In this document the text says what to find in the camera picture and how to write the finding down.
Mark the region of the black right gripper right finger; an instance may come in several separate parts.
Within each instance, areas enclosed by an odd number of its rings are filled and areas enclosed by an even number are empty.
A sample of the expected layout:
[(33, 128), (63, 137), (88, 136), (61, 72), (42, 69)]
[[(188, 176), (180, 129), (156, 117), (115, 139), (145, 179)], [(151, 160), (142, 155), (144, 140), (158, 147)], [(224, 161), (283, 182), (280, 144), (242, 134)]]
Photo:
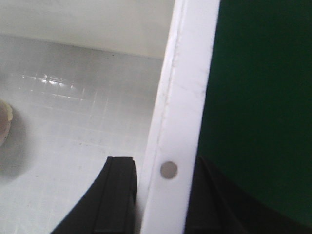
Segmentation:
[(198, 156), (192, 180), (186, 234), (310, 234), (312, 229), (267, 207)]

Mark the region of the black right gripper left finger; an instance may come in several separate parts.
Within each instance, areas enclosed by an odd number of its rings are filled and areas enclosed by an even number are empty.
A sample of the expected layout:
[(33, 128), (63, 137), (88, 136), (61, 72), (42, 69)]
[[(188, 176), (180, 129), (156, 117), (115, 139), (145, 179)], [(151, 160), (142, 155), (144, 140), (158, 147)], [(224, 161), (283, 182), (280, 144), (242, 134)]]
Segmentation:
[(132, 157), (108, 157), (87, 192), (54, 234), (132, 234), (137, 171)]

